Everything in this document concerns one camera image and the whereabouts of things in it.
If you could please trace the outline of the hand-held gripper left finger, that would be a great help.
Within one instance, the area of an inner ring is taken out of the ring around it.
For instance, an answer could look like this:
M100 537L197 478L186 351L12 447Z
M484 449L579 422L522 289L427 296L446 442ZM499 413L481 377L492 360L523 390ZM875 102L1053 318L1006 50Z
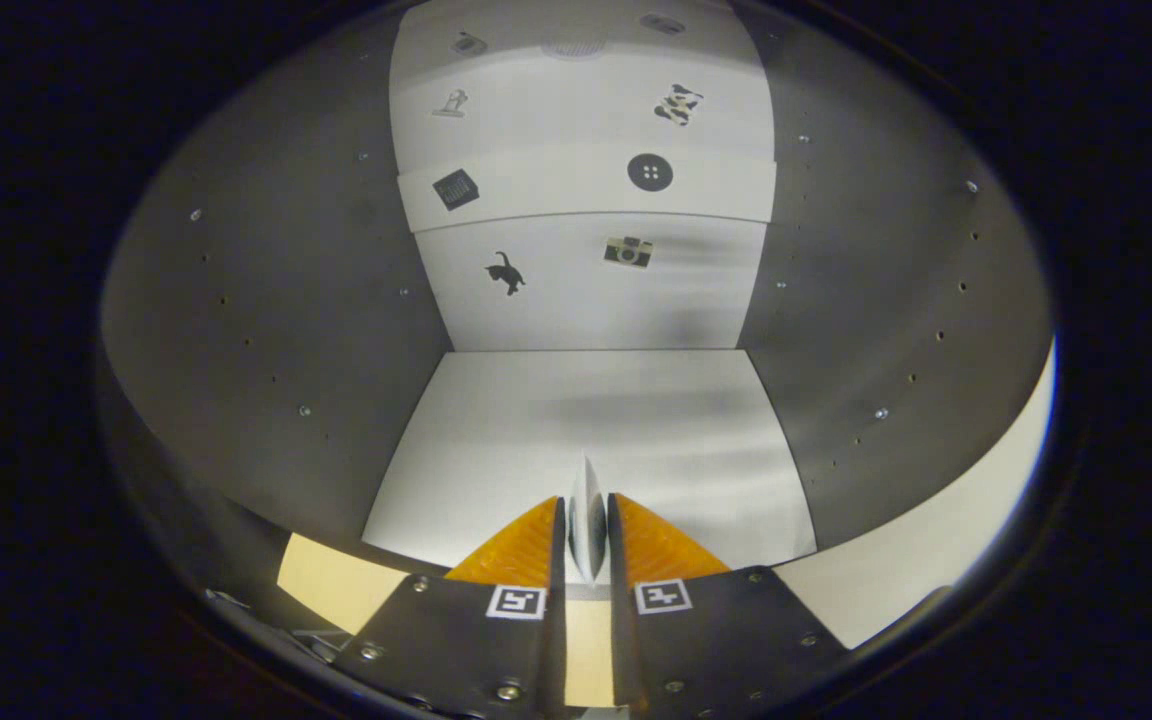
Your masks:
M564 529L545 498L456 568L407 575L334 669L435 717L563 717Z

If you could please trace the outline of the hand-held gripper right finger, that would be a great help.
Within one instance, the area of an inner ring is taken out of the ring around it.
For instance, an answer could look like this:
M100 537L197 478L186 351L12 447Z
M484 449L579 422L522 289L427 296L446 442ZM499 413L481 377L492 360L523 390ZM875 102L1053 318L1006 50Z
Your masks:
M768 566L732 569L630 497L607 501L614 702L634 719L763 719L847 647Z

